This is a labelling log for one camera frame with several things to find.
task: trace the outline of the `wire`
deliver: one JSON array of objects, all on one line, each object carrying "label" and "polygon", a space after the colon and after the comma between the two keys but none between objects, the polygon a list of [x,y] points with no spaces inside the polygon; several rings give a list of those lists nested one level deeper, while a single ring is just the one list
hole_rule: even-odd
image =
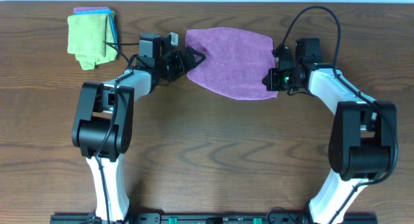
[{"label": "wire", "polygon": [[270,223],[273,223],[273,222],[271,222],[271,221],[269,221],[269,214],[272,212],[272,211],[274,211],[274,210],[282,210],[282,211],[284,211],[284,212],[286,212],[287,213],[287,215],[288,215],[288,217],[289,217],[289,219],[290,220],[292,220],[294,223],[298,223],[297,221],[296,221],[296,219],[294,219],[286,210],[285,210],[285,208],[283,208],[283,207],[273,207],[273,208],[271,208],[270,210],[269,210],[269,212],[267,212],[267,214],[266,214],[266,221],[268,221],[268,222],[270,222]]},{"label": "wire", "polygon": [[341,207],[335,212],[335,215],[328,222],[328,224],[331,224],[331,223],[333,223],[333,221],[335,220],[335,218],[340,214],[340,212],[345,208],[345,206],[348,204],[349,200],[352,198],[352,196],[355,194],[355,192],[358,191],[358,188],[360,188],[361,186],[376,185],[378,183],[381,183],[381,182],[385,181],[393,173],[393,171],[395,169],[395,166],[397,165],[398,141],[397,141],[397,134],[394,132],[393,127],[391,125],[391,122],[389,121],[389,119],[387,117],[384,116],[382,110],[377,105],[375,105],[370,100],[368,100],[366,97],[364,97],[363,96],[363,93],[361,91],[355,90],[348,83],[346,83],[341,78],[341,74],[338,74],[337,73],[337,71],[336,71],[336,61],[338,60],[339,46],[340,46],[340,41],[341,41],[341,25],[340,25],[340,22],[339,22],[338,17],[336,17],[335,13],[332,10],[329,10],[328,8],[326,8],[324,6],[310,6],[308,8],[305,8],[304,10],[302,10],[295,17],[295,19],[293,20],[293,22],[290,24],[290,27],[287,30],[287,33],[286,33],[285,37],[283,38],[282,45],[285,44],[286,39],[287,39],[287,37],[288,37],[288,35],[290,33],[290,30],[292,29],[293,25],[295,24],[296,20],[298,20],[298,18],[300,17],[300,15],[302,15],[304,12],[306,12],[308,10],[312,10],[312,9],[321,9],[321,10],[324,10],[324,11],[330,13],[330,15],[335,20],[336,27],[338,29],[338,35],[337,35],[337,40],[336,40],[336,48],[335,48],[334,60],[333,60],[333,63],[332,63],[332,70],[333,70],[333,73],[335,75],[335,78],[338,79],[352,93],[354,93],[355,96],[357,96],[358,98],[360,98],[361,100],[363,100],[364,102],[366,102],[370,107],[372,107],[375,110],[375,112],[384,119],[384,122],[386,123],[386,125],[388,126],[388,128],[389,128],[389,130],[391,132],[392,139],[393,139],[393,145],[394,145],[394,157],[392,158],[392,161],[390,163],[390,166],[389,166],[388,170],[386,171],[385,175],[382,176],[381,178],[377,179],[377,180],[368,181],[368,182],[364,182],[364,183],[359,183],[359,184],[353,186],[353,189],[352,189],[351,193],[347,196],[347,198],[345,199],[345,201],[342,203]]},{"label": "wire", "polygon": [[124,45],[124,46],[129,46],[129,45],[140,45],[139,43],[109,43],[110,45]]},{"label": "wire", "polygon": [[119,50],[119,49],[117,49],[116,47],[112,46],[112,45],[111,45],[111,43],[108,43],[108,42],[106,42],[106,41],[104,41],[104,43],[105,43],[106,45],[110,46],[111,48],[115,49],[115,50],[117,51],[117,53],[121,54],[121,56],[122,56],[123,58],[125,58],[125,60],[127,60],[128,67],[132,67],[132,65],[131,65],[131,63],[129,62],[129,60],[128,60],[127,56],[125,56],[125,54],[124,54],[124,53],[122,53],[122,52],[121,52],[121,50]]},{"label": "wire", "polygon": [[115,99],[114,99],[114,108],[113,108],[113,111],[112,111],[112,117],[111,117],[111,122],[109,124],[109,129],[108,129],[105,137],[103,138],[103,141],[102,141],[101,145],[99,146],[99,148],[97,149],[97,151],[93,155],[94,158],[96,159],[96,162],[98,163],[99,171],[100,171],[100,174],[101,174],[102,188],[103,188],[103,195],[105,196],[105,207],[106,207],[106,216],[107,216],[108,223],[111,223],[111,218],[110,218],[110,215],[109,215],[109,202],[108,202],[106,180],[105,180],[104,168],[103,168],[102,162],[98,158],[98,156],[99,156],[99,153],[104,148],[106,142],[108,141],[109,136],[112,133],[112,130],[114,128],[116,114],[118,113],[118,79],[117,78],[115,78],[115,81],[114,81],[114,97],[115,97]]},{"label": "wire", "polygon": [[128,60],[128,63],[129,64],[131,64],[132,65],[132,63],[134,62],[134,60],[137,60],[137,61],[140,61],[144,66],[146,66],[147,67],[147,69],[146,70],[144,70],[144,69],[141,69],[141,70],[143,70],[143,71],[153,71],[153,69],[151,69],[151,67],[147,64],[147,63],[145,63],[145,61],[144,60],[142,60],[139,56],[138,56],[138,54],[134,54],[134,55],[132,55],[130,58],[129,58],[129,60]]},{"label": "wire", "polygon": [[298,91],[298,92],[295,92],[295,93],[291,93],[290,91],[287,91],[287,95],[289,95],[289,96],[294,96],[296,94],[304,94],[304,95],[309,95],[309,96],[315,97],[314,95],[312,95],[311,93],[308,93],[308,92]]}]

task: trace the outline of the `blue cloth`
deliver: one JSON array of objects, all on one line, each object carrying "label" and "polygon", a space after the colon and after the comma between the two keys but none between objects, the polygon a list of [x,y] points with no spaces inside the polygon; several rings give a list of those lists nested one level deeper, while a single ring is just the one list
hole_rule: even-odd
[{"label": "blue cloth", "polygon": [[78,14],[108,14],[109,15],[109,22],[111,24],[112,35],[114,36],[114,42],[118,43],[118,34],[116,33],[115,22],[111,14],[111,10],[109,9],[101,9],[101,10],[88,10],[82,12],[75,12],[75,15]]}]

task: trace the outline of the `pink towel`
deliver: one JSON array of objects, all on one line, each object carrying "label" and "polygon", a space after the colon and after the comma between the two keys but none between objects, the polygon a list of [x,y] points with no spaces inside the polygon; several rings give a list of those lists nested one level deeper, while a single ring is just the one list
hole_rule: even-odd
[{"label": "pink towel", "polygon": [[217,94],[236,100],[275,98],[262,79],[275,67],[272,38],[228,27],[188,30],[186,46],[206,55],[187,77]]},{"label": "pink towel", "polygon": [[88,10],[102,10],[102,9],[109,9],[106,6],[103,7],[75,7],[73,8],[73,14],[76,12],[88,11]]}]

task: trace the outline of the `black mounting base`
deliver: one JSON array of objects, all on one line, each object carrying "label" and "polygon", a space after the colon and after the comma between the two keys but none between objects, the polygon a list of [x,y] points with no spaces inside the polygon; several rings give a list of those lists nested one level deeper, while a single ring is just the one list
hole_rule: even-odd
[{"label": "black mounting base", "polygon": [[[266,214],[132,214],[118,223],[128,224],[311,224],[307,214],[286,210]],[[50,224],[104,224],[99,218],[94,220],[93,214],[53,215]],[[346,214],[343,224],[378,224],[374,214]]]}]

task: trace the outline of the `green connector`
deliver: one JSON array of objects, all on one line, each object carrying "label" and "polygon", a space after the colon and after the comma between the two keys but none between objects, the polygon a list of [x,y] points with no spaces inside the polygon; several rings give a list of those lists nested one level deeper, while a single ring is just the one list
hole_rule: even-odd
[{"label": "green connector", "polygon": [[177,224],[179,222],[178,218],[169,218],[168,224]]},{"label": "green connector", "polygon": [[261,224],[261,218],[254,218],[253,224]]}]

